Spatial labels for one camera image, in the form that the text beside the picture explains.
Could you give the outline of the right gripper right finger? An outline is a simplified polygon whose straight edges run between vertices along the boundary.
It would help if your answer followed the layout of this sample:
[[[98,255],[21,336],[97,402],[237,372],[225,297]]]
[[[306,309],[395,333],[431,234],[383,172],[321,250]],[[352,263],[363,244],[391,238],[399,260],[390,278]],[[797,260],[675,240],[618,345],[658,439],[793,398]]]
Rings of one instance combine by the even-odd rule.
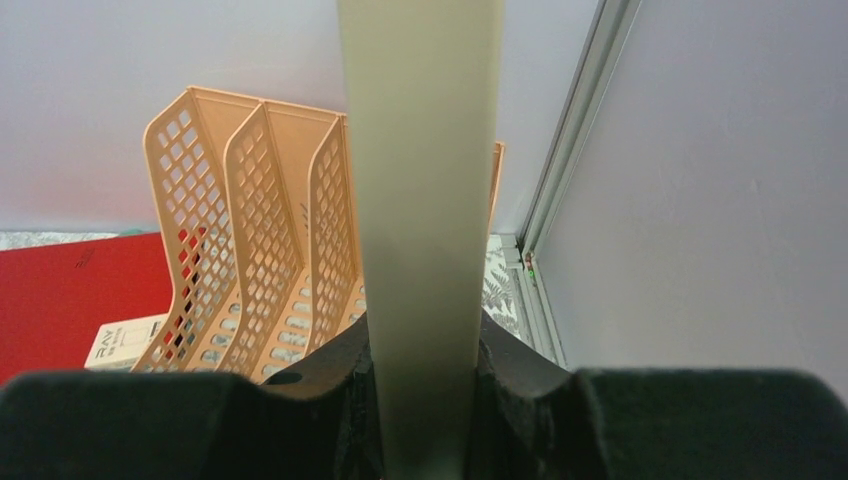
[[[792,369],[565,370],[489,317],[474,479],[843,479],[847,408]]]

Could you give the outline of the red folder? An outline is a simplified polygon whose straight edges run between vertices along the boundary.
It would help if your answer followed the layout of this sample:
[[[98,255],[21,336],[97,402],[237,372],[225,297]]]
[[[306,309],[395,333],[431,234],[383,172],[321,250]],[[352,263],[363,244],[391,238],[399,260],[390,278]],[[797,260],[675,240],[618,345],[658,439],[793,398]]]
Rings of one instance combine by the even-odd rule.
[[[130,371],[175,300],[193,301],[199,255],[170,270],[157,233],[1,254],[1,380]]]

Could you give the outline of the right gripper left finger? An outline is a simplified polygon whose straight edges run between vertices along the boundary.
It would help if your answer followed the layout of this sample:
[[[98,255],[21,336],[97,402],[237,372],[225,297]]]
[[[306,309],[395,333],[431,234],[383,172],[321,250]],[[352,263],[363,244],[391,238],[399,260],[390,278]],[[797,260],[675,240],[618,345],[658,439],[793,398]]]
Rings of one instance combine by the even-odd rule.
[[[368,324],[261,384],[233,373],[42,371],[1,389],[5,479],[376,474]]]

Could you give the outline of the beige folder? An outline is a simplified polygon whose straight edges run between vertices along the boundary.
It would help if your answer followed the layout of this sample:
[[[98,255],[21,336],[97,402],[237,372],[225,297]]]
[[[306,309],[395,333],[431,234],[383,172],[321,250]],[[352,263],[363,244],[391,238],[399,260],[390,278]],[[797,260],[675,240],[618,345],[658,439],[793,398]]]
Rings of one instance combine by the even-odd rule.
[[[504,9],[500,1],[338,5],[390,479],[465,475]]]

